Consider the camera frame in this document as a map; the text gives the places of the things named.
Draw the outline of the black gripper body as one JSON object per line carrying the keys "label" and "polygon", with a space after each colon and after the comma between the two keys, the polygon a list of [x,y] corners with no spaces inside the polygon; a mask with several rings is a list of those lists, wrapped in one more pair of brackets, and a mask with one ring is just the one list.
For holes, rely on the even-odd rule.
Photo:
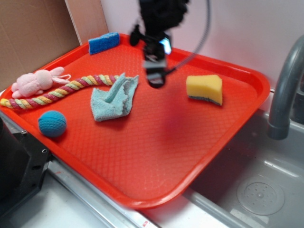
{"label": "black gripper body", "polygon": [[130,34],[131,46],[136,46],[140,40],[151,43],[164,39],[167,30],[182,22],[188,11],[188,3],[188,0],[140,0],[140,14],[145,33],[142,34],[139,24],[136,24]]}

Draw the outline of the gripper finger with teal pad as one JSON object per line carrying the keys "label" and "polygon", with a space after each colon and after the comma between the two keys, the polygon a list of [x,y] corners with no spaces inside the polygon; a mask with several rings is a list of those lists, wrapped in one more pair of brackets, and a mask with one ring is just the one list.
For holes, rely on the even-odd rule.
{"label": "gripper finger with teal pad", "polygon": [[143,50],[144,61],[143,68],[146,72],[146,78],[149,85],[153,88],[160,88],[165,84],[165,68],[167,60],[162,50],[160,53],[149,51],[147,48]]}
{"label": "gripper finger with teal pad", "polygon": [[162,44],[164,48],[164,53],[166,55],[170,55],[172,52],[170,38],[168,36],[165,36],[161,41],[159,41],[159,43]]}

